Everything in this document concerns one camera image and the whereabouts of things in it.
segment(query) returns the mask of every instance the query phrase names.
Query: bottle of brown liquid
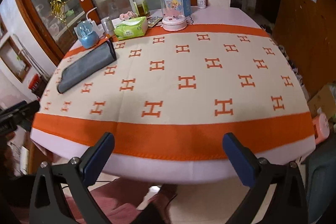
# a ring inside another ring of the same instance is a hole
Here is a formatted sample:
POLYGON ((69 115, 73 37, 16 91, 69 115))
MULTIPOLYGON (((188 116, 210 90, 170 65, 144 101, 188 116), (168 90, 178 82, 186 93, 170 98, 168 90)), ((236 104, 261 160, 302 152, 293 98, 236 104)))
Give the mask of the bottle of brown liquid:
POLYGON ((135 7, 135 13, 139 17, 148 17, 149 10, 146 0, 133 0, 134 7, 135 7))

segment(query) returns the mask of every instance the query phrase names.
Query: white pill bottle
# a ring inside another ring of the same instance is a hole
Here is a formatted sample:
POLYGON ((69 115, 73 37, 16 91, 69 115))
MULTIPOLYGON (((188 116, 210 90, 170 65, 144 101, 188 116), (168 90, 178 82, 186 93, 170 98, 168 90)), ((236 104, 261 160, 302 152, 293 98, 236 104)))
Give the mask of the white pill bottle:
POLYGON ((197 0, 197 7, 199 9, 204 9, 205 8, 205 0, 197 0))

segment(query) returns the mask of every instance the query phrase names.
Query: silver can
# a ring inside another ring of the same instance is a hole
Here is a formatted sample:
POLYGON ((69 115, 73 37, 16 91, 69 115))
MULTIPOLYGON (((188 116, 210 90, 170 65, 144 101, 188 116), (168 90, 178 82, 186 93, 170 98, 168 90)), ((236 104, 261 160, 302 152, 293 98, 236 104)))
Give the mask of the silver can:
POLYGON ((114 26, 110 17, 104 17, 101 21, 101 25, 105 31, 105 34, 109 34, 110 36, 114 35, 114 26))

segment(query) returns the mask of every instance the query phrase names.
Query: metal bolt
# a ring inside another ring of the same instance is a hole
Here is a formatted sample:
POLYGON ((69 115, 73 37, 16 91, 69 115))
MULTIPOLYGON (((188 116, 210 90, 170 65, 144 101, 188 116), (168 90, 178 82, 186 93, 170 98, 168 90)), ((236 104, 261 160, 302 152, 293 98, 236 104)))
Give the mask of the metal bolt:
POLYGON ((260 164, 263 164, 263 165, 268 164, 268 160, 265 159, 265 158, 259 158, 259 159, 258 159, 258 162, 259 162, 260 164))
POLYGON ((45 168, 48 166, 48 163, 46 161, 43 161, 41 162, 41 165, 40 165, 42 168, 45 168))
POLYGON ((73 157, 73 158, 70 160, 71 164, 78 164, 79 161, 80 161, 80 160, 79 160, 78 157, 73 157))
POLYGON ((296 164, 295 161, 291 161, 291 162, 289 163, 289 166, 290 166, 291 168, 297 168, 297 164, 296 164))

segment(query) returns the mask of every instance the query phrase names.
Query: table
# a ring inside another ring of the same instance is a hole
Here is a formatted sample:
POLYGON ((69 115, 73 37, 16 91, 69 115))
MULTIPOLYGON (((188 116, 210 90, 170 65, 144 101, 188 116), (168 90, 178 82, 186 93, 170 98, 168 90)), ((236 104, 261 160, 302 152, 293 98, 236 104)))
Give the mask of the table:
POLYGON ((226 132, 275 164, 314 150, 300 84, 268 35, 237 8, 187 19, 176 33, 154 27, 115 42, 117 62, 58 94, 62 70, 88 52, 76 44, 50 79, 31 139, 70 159, 110 131, 104 172, 179 184, 235 175, 221 148, 226 132))

